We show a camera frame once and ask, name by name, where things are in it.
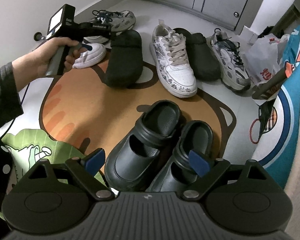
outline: black jacket sleeve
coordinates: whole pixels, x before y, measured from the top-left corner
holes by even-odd
[[[0,68],[0,127],[23,114],[12,71],[12,63]]]

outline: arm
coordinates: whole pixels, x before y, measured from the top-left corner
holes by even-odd
[[[12,63],[0,68],[0,127],[12,119],[23,114],[18,92],[31,81],[44,77],[49,60],[53,57],[59,46],[76,46],[78,41],[69,38],[53,38],[36,50],[14,60]],[[72,69],[74,61],[80,57],[81,48],[75,50],[72,56],[66,57],[65,67]]]

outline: tiled floor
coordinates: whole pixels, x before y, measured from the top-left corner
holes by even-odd
[[[158,24],[158,19],[165,21],[165,24],[171,28],[185,28],[191,33],[201,32],[208,37],[214,33],[214,29],[219,26],[200,19],[191,14],[164,6],[141,0],[124,0],[119,4],[109,8],[110,11],[131,10],[137,22],[134,27],[142,37],[143,59],[144,61],[154,64],[154,60],[150,54],[149,43],[151,42],[152,31]],[[225,30],[232,40],[239,41],[241,51],[246,51],[249,46],[233,32]],[[43,97],[52,82],[51,78],[39,79],[31,83],[27,92],[23,109],[25,114],[18,117],[9,132],[17,134],[23,128],[39,129],[38,115]],[[237,118],[237,125],[228,141],[224,158],[231,163],[243,164],[251,158],[256,145],[251,143],[249,138],[250,126],[256,118],[258,118],[258,107],[250,97],[249,91],[243,95],[236,95],[227,89],[221,81],[216,82],[199,82],[198,87],[205,92],[214,96],[227,106],[229,106]],[[2,134],[9,124],[0,129]],[[258,122],[253,128],[253,138],[258,137]]]

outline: person's left hand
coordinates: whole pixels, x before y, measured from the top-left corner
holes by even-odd
[[[72,47],[78,44],[78,41],[73,41],[68,37],[52,38],[34,51],[30,52],[28,56],[31,59],[32,64],[38,69],[37,77],[40,78],[45,75],[50,59],[55,55],[60,46]],[[72,69],[74,61],[80,57],[82,52],[85,51],[87,51],[86,48],[80,48],[79,50],[74,50],[71,56],[66,56],[66,61],[64,62],[65,72]]]

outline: device screen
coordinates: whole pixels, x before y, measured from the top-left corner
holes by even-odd
[[[50,29],[49,31],[51,31],[60,21],[61,21],[61,16],[62,16],[62,11],[63,8],[61,8],[56,14],[55,16],[53,16],[51,18],[51,22],[50,22]]]

